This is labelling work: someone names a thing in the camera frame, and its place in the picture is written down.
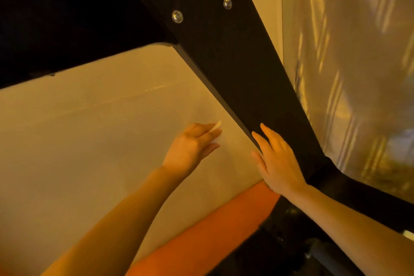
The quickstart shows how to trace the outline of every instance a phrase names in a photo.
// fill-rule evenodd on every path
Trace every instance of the orange surface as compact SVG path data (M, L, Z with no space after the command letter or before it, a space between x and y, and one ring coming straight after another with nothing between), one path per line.
M257 230L278 198L260 181L137 262L127 276L204 276Z

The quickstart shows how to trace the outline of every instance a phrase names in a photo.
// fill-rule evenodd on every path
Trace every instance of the metal fastener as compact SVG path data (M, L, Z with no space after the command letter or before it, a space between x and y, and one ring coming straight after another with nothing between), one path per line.
M178 10L173 11L172 18L175 23L181 23L184 19L183 14Z
M223 1L223 6L224 6L224 8L226 9L226 10L230 10L231 9L231 7L232 7L232 3L231 3L231 0L224 0Z

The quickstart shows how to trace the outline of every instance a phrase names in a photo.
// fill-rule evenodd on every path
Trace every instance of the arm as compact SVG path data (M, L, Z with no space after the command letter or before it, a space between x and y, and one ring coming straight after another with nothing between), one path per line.
M200 161L220 145L211 143L221 130L194 124L171 145L162 167L154 170L135 193L121 201L43 276L121 276L137 254L152 221L176 187Z
M263 158L256 152L253 157L275 192L313 219L364 274L414 274L414 242L307 185L289 145L270 128L261 128L269 142L253 132Z

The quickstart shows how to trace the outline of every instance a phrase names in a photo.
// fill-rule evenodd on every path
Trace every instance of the person's right arm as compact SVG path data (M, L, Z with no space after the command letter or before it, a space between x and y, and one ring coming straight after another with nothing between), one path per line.
M272 190L313 219L367 276L414 275L413 241L307 185L289 145L261 128L269 142L253 132L263 153L253 157Z

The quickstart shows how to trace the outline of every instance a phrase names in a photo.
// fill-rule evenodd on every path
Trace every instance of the white wall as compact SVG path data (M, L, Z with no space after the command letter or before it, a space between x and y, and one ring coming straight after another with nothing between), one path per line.
M277 45L276 2L254 1ZM39 274L137 189L192 122L222 120L222 147L168 199L138 258L260 179L252 142L171 47L0 90L0 109L0 265L21 275Z

